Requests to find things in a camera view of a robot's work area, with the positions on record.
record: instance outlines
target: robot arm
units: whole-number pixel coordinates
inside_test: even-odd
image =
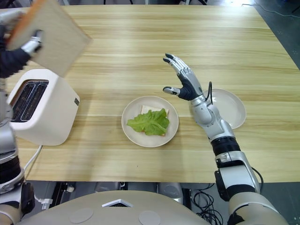
[[[203,95],[194,72],[174,55],[166,54],[164,61],[174,68],[183,87],[164,87],[163,91],[191,102],[194,119],[212,145],[218,168],[215,171],[217,189],[220,197],[230,205],[228,224],[286,225],[272,204],[260,195],[258,180],[230,125],[222,119],[208,96]]]
[[[11,108],[6,103],[5,78],[23,69],[27,61],[41,47],[41,30],[18,49],[6,49],[8,27],[22,15],[19,9],[0,14],[0,222],[17,223],[34,208],[33,187],[25,182],[20,167],[15,134],[9,122]]]

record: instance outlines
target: lettuce leaf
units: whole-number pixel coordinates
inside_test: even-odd
[[[146,135],[164,135],[170,121],[167,118],[165,109],[145,114],[139,114],[133,120],[128,120],[127,125],[136,132],[145,132]]]

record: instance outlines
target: empty white plate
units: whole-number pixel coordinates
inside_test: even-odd
[[[212,89],[212,103],[220,111],[232,129],[240,127],[246,120],[246,109],[243,102],[236,95],[224,89]]]
[[[167,128],[165,136],[146,135],[145,133],[138,133],[134,131],[130,126],[127,126],[128,120],[133,119],[141,113],[142,105],[169,110],[167,118],[169,119],[170,124]],[[168,101],[156,96],[144,96],[133,100],[126,106],[122,114],[121,122],[125,135],[133,143],[143,147],[158,147],[168,143],[175,136],[179,125],[179,118],[175,108]]]

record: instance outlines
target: wooden table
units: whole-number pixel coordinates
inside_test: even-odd
[[[94,40],[67,81],[81,98],[73,128],[60,146],[45,146],[29,180],[214,182],[216,164],[188,102],[162,92],[180,87],[165,52],[191,66],[203,89],[242,99],[247,120],[235,130],[241,149],[266,182],[300,181],[300,72],[251,7],[68,6]],[[30,63],[26,70],[40,68]],[[24,71],[8,79],[10,91]],[[180,116],[176,136],[143,148],[124,135],[121,114],[133,99],[168,100]],[[36,145],[18,139],[21,165]]]

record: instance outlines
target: floor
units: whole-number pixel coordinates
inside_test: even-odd
[[[180,0],[149,0],[150,4],[178,4]],[[134,4],[144,4],[144,0],[133,0]],[[71,5],[103,4],[103,0],[69,0]],[[107,4],[130,4],[129,0],[107,0]],[[274,10],[284,15],[290,15],[292,11],[300,5],[299,0],[256,0],[265,9]],[[242,4],[255,4],[254,0],[208,0],[208,5],[221,5],[241,7]],[[201,5],[198,0],[191,0],[190,5]],[[256,10],[269,25],[286,51],[289,53],[294,63],[300,68],[300,18],[283,17],[275,13],[264,11],[260,6],[255,6]],[[300,9],[293,15],[300,16]],[[56,182],[33,181],[35,192],[40,198],[51,198]],[[95,182],[76,182],[74,192],[65,196],[65,200],[73,199],[95,192]],[[130,183],[133,189],[140,184]],[[183,188],[195,190],[206,187],[207,184],[183,183]],[[150,187],[150,184],[143,183],[143,188]],[[263,195],[277,208],[290,225],[300,225],[300,182],[298,183],[267,183],[264,186]],[[224,224],[228,220],[228,203],[222,201],[215,186],[207,190],[207,193],[214,197],[215,209],[218,210],[224,219]],[[194,212],[199,210],[192,205]],[[37,203],[36,208],[28,216],[41,211],[41,205]]]

